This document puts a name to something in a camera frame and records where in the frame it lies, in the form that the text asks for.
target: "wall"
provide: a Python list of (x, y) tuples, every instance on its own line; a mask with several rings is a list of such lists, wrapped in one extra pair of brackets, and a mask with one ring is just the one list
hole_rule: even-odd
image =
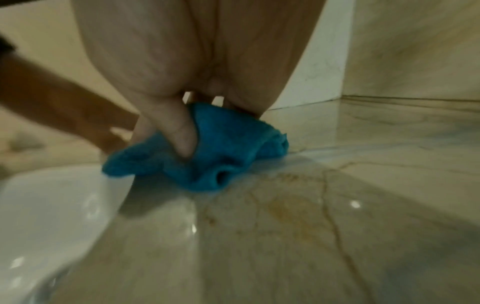
[(345, 95), (480, 100), (480, 1), (357, 0)]
[[(354, 0), (329, 0), (287, 88), (274, 108), (338, 98), (347, 60)], [(125, 107), (130, 104), (88, 61), (68, 0), (0, 10), (0, 29), (31, 60)], [(28, 123), (0, 109), (0, 151), (26, 135), (45, 145), (72, 137)]]

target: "person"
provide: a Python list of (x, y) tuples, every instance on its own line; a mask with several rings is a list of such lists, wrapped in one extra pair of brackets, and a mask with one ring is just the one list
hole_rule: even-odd
[(293, 73), (325, 0), (72, 0), (88, 57), (140, 111), (132, 141), (159, 130), (189, 158), (182, 101), (259, 118)]
[[(25, 1), (0, 0), (2, 5)], [(133, 130), (138, 115), (23, 58), (0, 36), (0, 106), (85, 138), (110, 154), (127, 145), (112, 127)]]

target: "blue cloth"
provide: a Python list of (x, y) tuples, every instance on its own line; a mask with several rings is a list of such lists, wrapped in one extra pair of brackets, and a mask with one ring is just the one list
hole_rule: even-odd
[(199, 142), (188, 162), (179, 160), (158, 133), (111, 155), (103, 172), (112, 177), (162, 172), (188, 190), (218, 190), (248, 170), (256, 159), (287, 154), (287, 135), (265, 122), (204, 103), (191, 104), (189, 109)]

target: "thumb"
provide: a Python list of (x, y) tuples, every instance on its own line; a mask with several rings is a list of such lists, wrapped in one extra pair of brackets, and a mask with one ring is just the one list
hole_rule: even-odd
[(132, 142), (143, 141), (160, 131), (182, 158), (190, 158), (197, 147), (197, 128), (180, 94), (172, 97), (136, 96), (141, 117), (133, 131)]

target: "marble surface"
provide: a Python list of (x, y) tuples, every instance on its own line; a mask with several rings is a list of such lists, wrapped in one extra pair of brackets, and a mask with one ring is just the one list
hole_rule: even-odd
[(137, 179), (52, 303), (478, 303), (480, 113), (270, 111), (292, 153), (218, 193)]
[(344, 95), (480, 100), (480, 2), (357, 0)]

